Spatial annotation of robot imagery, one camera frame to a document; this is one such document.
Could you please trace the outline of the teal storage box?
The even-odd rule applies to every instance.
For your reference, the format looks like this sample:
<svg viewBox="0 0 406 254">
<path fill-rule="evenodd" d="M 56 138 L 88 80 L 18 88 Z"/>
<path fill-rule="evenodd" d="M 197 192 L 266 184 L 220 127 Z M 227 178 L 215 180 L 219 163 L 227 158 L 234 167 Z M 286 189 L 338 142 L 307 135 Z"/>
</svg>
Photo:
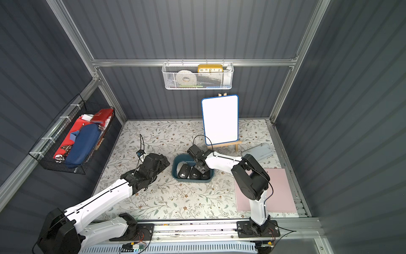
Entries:
<svg viewBox="0 0 406 254">
<path fill-rule="evenodd" d="M 207 179 L 190 179 L 190 178 L 179 178 L 178 177 L 178 170 L 181 169 L 183 164 L 188 164 L 190 167 L 193 167 L 196 162 L 189 156 L 187 153 L 180 154 L 175 157 L 171 169 L 172 177 L 178 182 L 184 183 L 209 183 L 214 177 L 214 171 L 209 171 L 209 177 Z"/>
</svg>

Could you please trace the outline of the black Lecoo mouse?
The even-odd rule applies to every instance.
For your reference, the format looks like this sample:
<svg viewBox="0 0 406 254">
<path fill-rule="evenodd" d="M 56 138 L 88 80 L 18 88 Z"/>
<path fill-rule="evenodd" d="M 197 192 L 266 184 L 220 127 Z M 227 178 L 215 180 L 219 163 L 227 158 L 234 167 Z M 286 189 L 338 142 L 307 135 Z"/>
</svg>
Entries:
<svg viewBox="0 0 406 254">
<path fill-rule="evenodd" d="M 190 174 L 189 174 L 189 179 L 199 180 L 201 178 L 201 176 L 202 176 L 202 173 L 195 167 L 192 167 Z"/>
</svg>

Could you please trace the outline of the black mouse with logo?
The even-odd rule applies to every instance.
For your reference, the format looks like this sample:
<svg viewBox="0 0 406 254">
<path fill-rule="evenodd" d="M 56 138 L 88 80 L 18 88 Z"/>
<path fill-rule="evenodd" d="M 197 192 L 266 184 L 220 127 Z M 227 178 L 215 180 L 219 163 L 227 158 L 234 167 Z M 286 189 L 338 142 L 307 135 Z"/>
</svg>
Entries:
<svg viewBox="0 0 406 254">
<path fill-rule="evenodd" d="M 201 180 L 208 180 L 208 179 L 210 179 L 210 175 L 211 175 L 211 172 L 210 172 L 210 171 L 206 171 L 206 172 L 202 173 L 200 179 L 201 179 Z"/>
</svg>

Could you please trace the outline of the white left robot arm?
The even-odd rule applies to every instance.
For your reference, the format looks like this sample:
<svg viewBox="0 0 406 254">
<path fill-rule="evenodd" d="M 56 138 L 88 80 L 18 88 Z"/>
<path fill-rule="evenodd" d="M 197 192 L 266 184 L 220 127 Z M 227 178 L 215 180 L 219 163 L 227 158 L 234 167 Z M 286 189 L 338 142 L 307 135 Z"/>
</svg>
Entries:
<svg viewBox="0 0 406 254">
<path fill-rule="evenodd" d="M 166 156 L 148 154 L 142 164 L 122 174 L 105 190 L 65 210 L 52 210 L 47 214 L 34 246 L 44 254 L 77 254 L 103 241 L 141 238 L 143 234 L 137 221 L 128 213 L 101 223 L 93 221 L 115 204 L 146 190 L 169 165 Z"/>
</svg>

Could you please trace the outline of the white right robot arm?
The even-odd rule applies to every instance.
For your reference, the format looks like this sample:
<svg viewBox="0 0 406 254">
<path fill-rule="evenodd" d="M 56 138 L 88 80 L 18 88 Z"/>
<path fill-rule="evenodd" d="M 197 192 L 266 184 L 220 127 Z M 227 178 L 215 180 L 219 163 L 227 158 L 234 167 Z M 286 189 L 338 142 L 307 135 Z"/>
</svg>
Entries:
<svg viewBox="0 0 406 254">
<path fill-rule="evenodd" d="M 252 155 L 247 153 L 243 157 L 232 157 L 211 149 L 203 151 L 197 145 L 192 145 L 187 154 L 201 173 L 219 170 L 232 174 L 242 194 L 250 200 L 250 220 L 258 227 L 267 224 L 269 214 L 265 205 L 270 197 L 267 192 L 273 187 L 268 173 Z"/>
</svg>

